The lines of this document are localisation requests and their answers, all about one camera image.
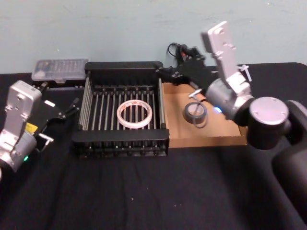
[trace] white tape roll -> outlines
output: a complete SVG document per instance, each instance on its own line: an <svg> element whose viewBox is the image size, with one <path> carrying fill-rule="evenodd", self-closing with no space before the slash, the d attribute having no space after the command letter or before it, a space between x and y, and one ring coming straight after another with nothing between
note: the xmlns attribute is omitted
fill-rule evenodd
<svg viewBox="0 0 307 230"><path fill-rule="evenodd" d="M142 121L139 121L139 122L128 122L126 120L124 120L121 116L121 113L129 106L142 106L144 109L147 110L147 117L142 120ZM118 121L124 126L124 127L127 127L127 128L133 128L133 129L138 129L138 128L142 128L146 125L149 124L149 122L151 121L152 117L153 117L153 111L150 107L150 105L144 101L141 101L141 100L129 100L129 101L126 101L124 103L122 103L118 109L117 109L117 112L116 112L116 115L117 115L117 119Z"/></svg>

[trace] light blue wall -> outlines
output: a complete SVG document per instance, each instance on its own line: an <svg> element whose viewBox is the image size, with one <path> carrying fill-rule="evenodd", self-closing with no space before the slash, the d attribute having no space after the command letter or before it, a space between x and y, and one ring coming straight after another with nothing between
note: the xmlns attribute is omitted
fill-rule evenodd
<svg viewBox="0 0 307 230"><path fill-rule="evenodd" d="M306 0L0 0L0 72L42 58L171 64L169 43L203 51L201 29L223 20L239 63L307 64Z"/></svg>

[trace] small tape roll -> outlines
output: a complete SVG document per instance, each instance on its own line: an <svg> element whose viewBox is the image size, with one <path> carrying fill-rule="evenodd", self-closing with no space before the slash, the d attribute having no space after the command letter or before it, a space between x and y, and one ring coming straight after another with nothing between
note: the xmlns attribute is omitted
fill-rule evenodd
<svg viewBox="0 0 307 230"><path fill-rule="evenodd" d="M124 120L122 117L121 117L121 113L128 107L130 106L142 106L144 109L147 110L147 117L140 121L140 122L128 122L126 120ZM122 103L118 109L117 109L117 119L118 121L126 128L133 128L133 129L138 129L138 128L142 128L146 125L149 124L149 122L151 121L153 117L153 111L150 107L150 105L144 101L141 101L141 100L129 100L129 101L126 101L124 103Z"/></svg>
<svg viewBox="0 0 307 230"><path fill-rule="evenodd" d="M201 124L204 122L206 115L206 107L202 103L199 104L198 102L191 102L187 104L183 111L184 119L191 124L194 123L193 119L195 119L195 123L197 125Z"/></svg>

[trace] cardboard surface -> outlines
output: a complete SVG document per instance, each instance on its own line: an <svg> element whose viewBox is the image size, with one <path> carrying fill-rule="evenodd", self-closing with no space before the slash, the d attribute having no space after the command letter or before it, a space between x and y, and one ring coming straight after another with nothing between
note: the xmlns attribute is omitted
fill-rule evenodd
<svg viewBox="0 0 307 230"><path fill-rule="evenodd" d="M227 121L214 107L204 102L208 110L208 123L202 129L196 128L183 117L186 104L194 102L188 95L194 89L189 85L174 86L163 84L165 119L170 130L170 148L246 145L246 128L238 127L233 121Z"/></svg>

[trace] black fabric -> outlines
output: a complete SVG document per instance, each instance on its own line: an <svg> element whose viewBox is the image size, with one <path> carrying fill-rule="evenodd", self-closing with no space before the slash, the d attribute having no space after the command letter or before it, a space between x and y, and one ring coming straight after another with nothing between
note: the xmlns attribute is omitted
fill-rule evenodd
<svg viewBox="0 0 307 230"><path fill-rule="evenodd" d="M253 94L307 106L307 67L250 65ZM29 74L0 76L7 89ZM65 108L82 92L47 92ZM1 127L5 113L0 112ZM171 149L168 157L79 160L70 151L71 126L56 126L42 154L32 154L0 183L0 229L306 229L276 181L271 151L250 146Z"/></svg>

